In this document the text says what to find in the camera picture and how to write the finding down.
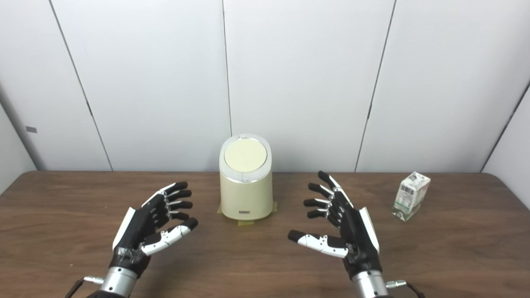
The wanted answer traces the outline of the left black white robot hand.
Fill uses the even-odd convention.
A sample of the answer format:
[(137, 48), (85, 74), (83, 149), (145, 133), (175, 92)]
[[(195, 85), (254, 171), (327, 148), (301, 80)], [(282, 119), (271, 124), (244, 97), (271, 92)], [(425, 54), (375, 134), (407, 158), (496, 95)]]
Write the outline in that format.
[(128, 208), (112, 242), (110, 267), (127, 269), (139, 279), (151, 256), (189, 234), (197, 227), (197, 219), (181, 209), (191, 209), (193, 203), (187, 182), (177, 182), (159, 189), (138, 209)]

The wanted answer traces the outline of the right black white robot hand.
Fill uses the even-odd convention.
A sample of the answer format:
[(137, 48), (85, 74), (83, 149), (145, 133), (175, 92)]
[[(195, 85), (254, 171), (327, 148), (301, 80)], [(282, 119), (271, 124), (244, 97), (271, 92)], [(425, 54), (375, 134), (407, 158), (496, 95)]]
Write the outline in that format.
[(367, 208), (356, 209), (341, 185), (328, 173), (318, 172), (327, 187), (309, 183), (308, 188), (321, 194), (324, 199), (306, 199), (304, 206), (315, 207), (309, 211), (309, 219), (325, 218), (339, 230), (339, 236), (319, 235), (291, 230), (288, 239), (329, 256), (342, 259), (344, 268), (352, 280), (361, 273), (382, 273), (379, 260), (379, 243)]

